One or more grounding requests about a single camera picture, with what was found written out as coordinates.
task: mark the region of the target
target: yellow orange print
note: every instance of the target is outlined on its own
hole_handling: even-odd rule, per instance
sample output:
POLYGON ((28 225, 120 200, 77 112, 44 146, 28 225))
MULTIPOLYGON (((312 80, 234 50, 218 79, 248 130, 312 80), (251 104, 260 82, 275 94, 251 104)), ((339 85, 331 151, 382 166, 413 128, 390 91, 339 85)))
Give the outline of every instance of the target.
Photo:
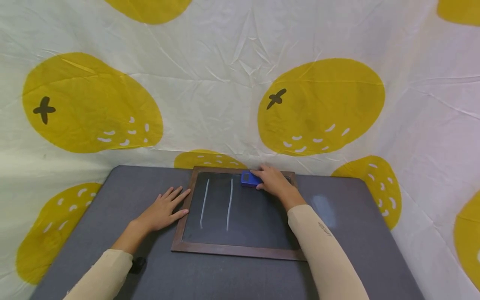
POLYGON ((439 0, 437 14, 448 22, 480 26, 480 1, 439 0))
POLYGON ((105 0, 130 19, 146 24, 163 24, 178 17, 192 0, 105 0))
POLYGON ((23 105, 33 128, 70 152, 153 146, 163 134, 160 110, 147 90, 85 53, 60 54, 33 68, 23 105))
POLYGON ((364 134, 384 106, 380 77, 356 60, 310 62, 280 75, 258 107, 271 150, 308 156, 338 150, 364 134))
POLYGON ((480 191, 456 216, 453 238, 463 270, 480 290, 480 191))
POLYGON ((175 158, 175 168, 193 169, 195 166, 233 169, 247 168, 246 165, 228 155, 204 149, 184 152, 175 158))
POLYGON ((37 285, 92 202, 98 183, 76 185, 51 198, 17 250, 17 273, 37 285))
POLYGON ((367 156, 344 164, 332 176, 362 179, 392 230, 402 212, 402 194, 395 173, 386 160, 379 156, 367 156))

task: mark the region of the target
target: brown wooden frame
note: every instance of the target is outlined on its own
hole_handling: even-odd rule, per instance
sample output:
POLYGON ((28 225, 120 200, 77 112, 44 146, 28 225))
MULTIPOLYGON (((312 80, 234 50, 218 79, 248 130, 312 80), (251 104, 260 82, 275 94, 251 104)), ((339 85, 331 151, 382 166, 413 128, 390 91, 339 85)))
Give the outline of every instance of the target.
MULTIPOLYGON (((193 192, 195 191, 195 183, 197 182, 197 176, 199 172, 208 173, 224 173, 224 174, 241 174, 241 169, 228 169, 228 168, 210 168, 210 167, 194 167, 192 177, 190 178, 189 188, 190 194, 185 198, 182 209, 189 209, 192 203, 193 192)), ((297 186, 294 172, 282 172, 282 174, 290 179, 290 183, 297 186)), ((231 245, 217 245, 217 244, 203 244, 192 243, 183 241, 183 232, 187 224, 188 215, 180 219, 177 225, 177 231, 173 238, 171 250, 179 252, 195 252, 195 253, 207 253, 207 254, 221 254, 221 255, 234 255, 234 256, 248 256, 248 257, 260 257, 260 258, 272 258, 272 259, 285 259, 293 261, 306 261, 305 256, 301 249, 298 250, 285 250, 285 249, 272 249, 272 248, 257 248, 257 247, 245 247, 245 246, 231 246, 231 245)))

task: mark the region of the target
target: gray table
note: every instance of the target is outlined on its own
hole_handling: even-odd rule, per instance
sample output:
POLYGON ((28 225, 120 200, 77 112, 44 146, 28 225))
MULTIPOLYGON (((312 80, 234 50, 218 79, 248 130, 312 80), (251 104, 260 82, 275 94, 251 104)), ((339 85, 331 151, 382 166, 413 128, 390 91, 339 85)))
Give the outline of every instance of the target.
MULTIPOLYGON (((170 186, 188 186, 190 170, 119 166, 72 232, 31 299, 62 299, 127 224, 170 186)), ((424 299, 365 183, 297 176, 299 190, 327 223, 370 300, 424 299)), ((306 262, 171 252, 175 225, 151 234, 116 299, 318 299, 306 262)))

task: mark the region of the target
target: chalkboard eraser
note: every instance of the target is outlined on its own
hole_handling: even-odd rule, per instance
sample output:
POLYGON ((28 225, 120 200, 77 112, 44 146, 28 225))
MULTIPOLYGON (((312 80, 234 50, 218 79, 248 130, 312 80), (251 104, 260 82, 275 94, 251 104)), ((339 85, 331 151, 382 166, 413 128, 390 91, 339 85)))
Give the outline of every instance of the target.
POLYGON ((242 171, 240 184, 251 188, 256 188, 257 185, 263 183, 263 181, 257 176, 253 175, 250 171, 242 171))

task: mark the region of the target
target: arm sleeve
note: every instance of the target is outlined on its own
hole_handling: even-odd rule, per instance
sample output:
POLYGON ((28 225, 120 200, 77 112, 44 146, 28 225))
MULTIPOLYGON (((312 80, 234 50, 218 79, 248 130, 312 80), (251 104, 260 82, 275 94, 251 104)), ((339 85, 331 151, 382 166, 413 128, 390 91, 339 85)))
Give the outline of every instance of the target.
POLYGON ((310 205, 291 208, 288 225, 307 258, 320 299, 368 300, 347 255, 310 205))
POLYGON ((64 300, 112 300, 119 292, 132 267, 132 255, 109 249, 85 273, 64 300))

